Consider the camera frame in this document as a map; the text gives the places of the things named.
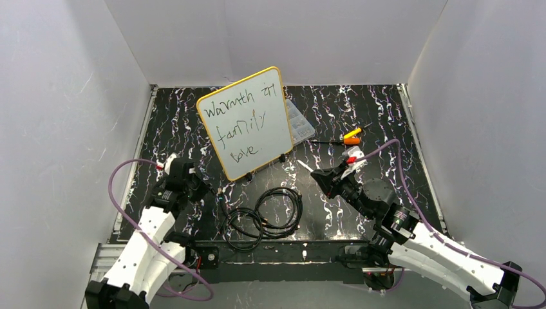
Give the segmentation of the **black white marker pen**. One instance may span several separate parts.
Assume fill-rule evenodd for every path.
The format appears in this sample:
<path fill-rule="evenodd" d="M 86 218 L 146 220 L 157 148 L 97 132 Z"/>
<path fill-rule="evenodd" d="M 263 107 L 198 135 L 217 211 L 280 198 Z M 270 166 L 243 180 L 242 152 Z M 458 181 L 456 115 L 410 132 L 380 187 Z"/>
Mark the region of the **black white marker pen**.
<path fill-rule="evenodd" d="M 297 162 L 303 167 L 305 168 L 307 171 L 309 171 L 310 173 L 312 173 L 314 170 L 308 166 L 306 163 L 304 163 L 303 161 L 301 160 L 297 160 Z"/>

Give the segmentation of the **yellow framed whiteboard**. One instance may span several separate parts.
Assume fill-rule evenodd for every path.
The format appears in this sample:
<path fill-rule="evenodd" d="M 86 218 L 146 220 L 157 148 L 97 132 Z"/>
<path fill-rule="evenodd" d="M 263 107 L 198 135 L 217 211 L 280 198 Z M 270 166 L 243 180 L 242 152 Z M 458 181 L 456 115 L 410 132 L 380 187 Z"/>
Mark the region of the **yellow framed whiteboard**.
<path fill-rule="evenodd" d="M 230 181 L 294 147 L 281 72 L 275 66 L 199 98 L 196 108 Z"/>

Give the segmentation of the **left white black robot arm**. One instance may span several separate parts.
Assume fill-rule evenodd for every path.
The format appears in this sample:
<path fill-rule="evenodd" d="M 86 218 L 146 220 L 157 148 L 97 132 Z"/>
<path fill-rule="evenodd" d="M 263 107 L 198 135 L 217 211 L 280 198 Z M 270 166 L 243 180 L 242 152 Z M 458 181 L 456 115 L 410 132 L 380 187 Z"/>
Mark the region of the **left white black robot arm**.
<path fill-rule="evenodd" d="M 104 275 L 89 281 L 84 293 L 87 308 L 149 308 L 177 267 L 201 281 L 202 255 L 189 236 L 172 227 L 185 206 L 200 201 L 211 186 L 198 176 L 193 163 L 176 154 L 154 167 L 163 176 L 139 221 L 130 221 L 135 231 L 119 257 Z"/>

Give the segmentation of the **clear plastic screw box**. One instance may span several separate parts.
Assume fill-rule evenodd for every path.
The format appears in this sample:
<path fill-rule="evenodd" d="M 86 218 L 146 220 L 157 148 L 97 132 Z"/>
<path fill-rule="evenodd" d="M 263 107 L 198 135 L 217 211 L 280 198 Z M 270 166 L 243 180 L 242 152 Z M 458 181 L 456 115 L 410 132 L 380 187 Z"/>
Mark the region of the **clear plastic screw box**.
<path fill-rule="evenodd" d="M 296 105 L 289 99 L 285 100 L 288 108 L 288 121 L 294 146 L 315 136 L 314 126 L 305 118 Z"/>

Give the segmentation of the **orange handled screwdriver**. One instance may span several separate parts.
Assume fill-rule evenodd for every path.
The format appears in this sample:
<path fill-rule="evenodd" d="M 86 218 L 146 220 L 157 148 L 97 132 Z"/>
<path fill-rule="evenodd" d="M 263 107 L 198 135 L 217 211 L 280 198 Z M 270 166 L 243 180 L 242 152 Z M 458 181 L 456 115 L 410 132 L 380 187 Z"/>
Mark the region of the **orange handled screwdriver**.
<path fill-rule="evenodd" d="M 311 140 L 311 143 L 353 146 L 359 145 L 361 143 L 361 139 L 358 137 L 350 137 L 341 140 Z"/>

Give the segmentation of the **yellow handled screwdriver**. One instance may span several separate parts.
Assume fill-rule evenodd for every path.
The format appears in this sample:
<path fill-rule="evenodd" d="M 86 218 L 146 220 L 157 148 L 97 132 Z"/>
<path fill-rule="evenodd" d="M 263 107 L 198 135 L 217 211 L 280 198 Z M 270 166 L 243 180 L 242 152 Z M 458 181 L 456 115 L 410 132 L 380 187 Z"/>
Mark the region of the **yellow handled screwdriver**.
<path fill-rule="evenodd" d="M 357 129 L 354 129 L 353 131 L 350 131 L 349 133 L 345 134 L 343 136 L 343 139 L 347 139 L 347 138 L 353 138 L 355 137 L 357 134 L 359 133 L 362 133 L 366 128 L 370 127 L 372 123 L 369 123 L 369 124 L 366 124 L 362 127 L 358 127 Z"/>

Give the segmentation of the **aluminium front rail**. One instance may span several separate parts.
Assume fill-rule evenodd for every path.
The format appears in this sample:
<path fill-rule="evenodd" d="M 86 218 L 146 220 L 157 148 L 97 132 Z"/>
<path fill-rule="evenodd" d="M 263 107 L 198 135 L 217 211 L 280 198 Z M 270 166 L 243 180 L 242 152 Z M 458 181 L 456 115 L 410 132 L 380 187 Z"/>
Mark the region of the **aluminium front rail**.
<path fill-rule="evenodd" d="M 411 271 L 399 263 L 373 262 L 365 241 L 265 241 L 251 252 L 236 252 L 222 241 L 198 241 L 189 266 L 212 284 L 242 281 L 341 281 L 379 289 Z"/>

